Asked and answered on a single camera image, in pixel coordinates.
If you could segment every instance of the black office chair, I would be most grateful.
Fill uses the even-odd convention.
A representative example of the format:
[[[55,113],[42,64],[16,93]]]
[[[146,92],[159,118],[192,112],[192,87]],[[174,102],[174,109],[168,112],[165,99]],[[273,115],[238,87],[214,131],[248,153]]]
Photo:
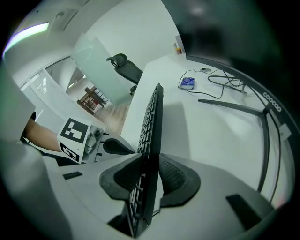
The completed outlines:
[[[119,53],[106,59],[115,67],[114,70],[134,84],[138,84],[143,71],[139,69],[133,62],[128,61],[125,54]]]

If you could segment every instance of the white desk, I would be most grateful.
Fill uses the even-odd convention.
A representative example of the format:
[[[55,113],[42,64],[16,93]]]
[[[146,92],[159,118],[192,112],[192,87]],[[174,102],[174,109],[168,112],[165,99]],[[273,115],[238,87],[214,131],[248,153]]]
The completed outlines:
[[[257,189],[263,165],[263,132],[256,116],[230,108],[199,103],[211,99],[177,88],[187,70],[214,67],[186,60],[186,56],[167,55],[147,64],[131,102],[121,136],[136,150],[148,101],[157,83],[164,88],[161,152],[217,166]],[[217,71],[213,75],[224,75]],[[210,83],[204,73],[188,72],[194,77],[194,91],[220,96],[222,87]],[[227,80],[213,79],[222,83]],[[247,97],[225,88],[220,101],[263,109],[263,105],[246,87]],[[270,160],[262,194],[269,199],[276,169],[275,147],[270,134]]]

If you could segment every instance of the chair headrest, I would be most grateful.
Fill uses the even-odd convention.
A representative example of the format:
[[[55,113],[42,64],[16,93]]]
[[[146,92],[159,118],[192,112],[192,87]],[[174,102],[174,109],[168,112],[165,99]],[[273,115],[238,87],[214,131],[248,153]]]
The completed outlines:
[[[117,55],[114,55],[113,57],[106,59],[106,61],[110,61],[111,64],[113,64],[115,67],[118,67],[122,66],[127,61],[127,57],[125,54],[119,53]]]

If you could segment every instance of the small package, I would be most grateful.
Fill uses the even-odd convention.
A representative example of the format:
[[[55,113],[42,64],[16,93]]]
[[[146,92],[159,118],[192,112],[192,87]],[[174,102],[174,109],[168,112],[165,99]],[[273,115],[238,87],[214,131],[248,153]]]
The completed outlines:
[[[195,87],[195,78],[193,77],[184,77],[180,84],[180,88],[186,90],[192,90]]]

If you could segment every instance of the human arm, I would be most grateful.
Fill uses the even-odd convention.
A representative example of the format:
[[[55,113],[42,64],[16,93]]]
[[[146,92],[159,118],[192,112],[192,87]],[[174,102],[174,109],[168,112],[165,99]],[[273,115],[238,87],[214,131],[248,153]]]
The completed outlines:
[[[60,151],[57,134],[29,119],[25,127],[25,137],[34,145],[51,151]]]

